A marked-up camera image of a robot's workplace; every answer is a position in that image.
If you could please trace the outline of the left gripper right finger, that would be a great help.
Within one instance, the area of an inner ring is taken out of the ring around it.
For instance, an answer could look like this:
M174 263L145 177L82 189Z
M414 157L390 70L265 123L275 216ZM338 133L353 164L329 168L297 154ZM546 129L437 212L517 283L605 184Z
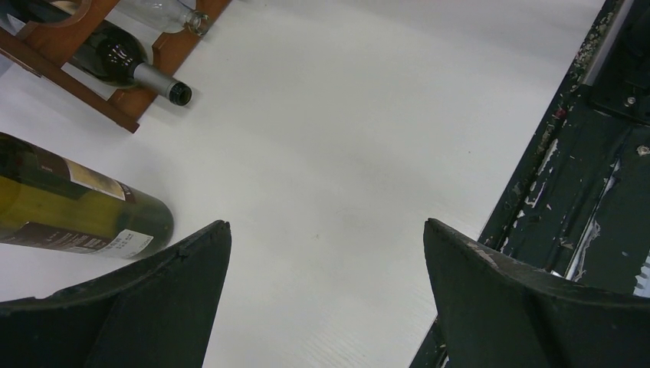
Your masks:
M559 278L431 218L424 253L453 367L647 367L649 301Z

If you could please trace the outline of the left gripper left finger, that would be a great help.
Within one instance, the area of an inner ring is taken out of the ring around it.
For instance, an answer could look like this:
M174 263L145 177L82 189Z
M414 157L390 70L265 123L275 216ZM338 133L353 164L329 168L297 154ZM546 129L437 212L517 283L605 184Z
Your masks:
M225 283L231 226L49 297L1 305L3 367L200 367Z

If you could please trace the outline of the green wine bottle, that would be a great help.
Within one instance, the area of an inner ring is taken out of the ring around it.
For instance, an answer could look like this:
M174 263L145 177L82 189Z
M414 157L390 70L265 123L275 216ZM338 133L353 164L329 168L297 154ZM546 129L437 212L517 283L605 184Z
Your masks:
M73 14L48 1L2 1L1 13L18 29L30 21L58 23ZM68 63L112 87L129 89L142 85L177 106L185 106L192 99L190 86L152 66L140 41L106 20L93 30Z
M174 219L159 199L27 141L1 135L1 241L109 258L165 248Z

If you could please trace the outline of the green wine bottle front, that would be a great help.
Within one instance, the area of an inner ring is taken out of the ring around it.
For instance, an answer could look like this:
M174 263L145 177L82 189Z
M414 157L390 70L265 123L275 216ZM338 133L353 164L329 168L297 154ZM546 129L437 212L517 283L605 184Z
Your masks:
M48 1L2 1L1 13L18 29L30 21L58 23L73 14ZM140 41L106 20L93 30L68 63L112 87L129 89L142 85L177 106L185 106L192 99L190 86L152 66Z

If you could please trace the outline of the small clear glass bottle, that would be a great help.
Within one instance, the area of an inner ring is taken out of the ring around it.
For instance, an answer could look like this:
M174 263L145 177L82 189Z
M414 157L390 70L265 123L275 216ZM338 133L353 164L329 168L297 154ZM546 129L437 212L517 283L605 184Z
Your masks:
M212 26L206 13L176 0L120 0L116 8L132 19L168 34L188 30L203 37Z

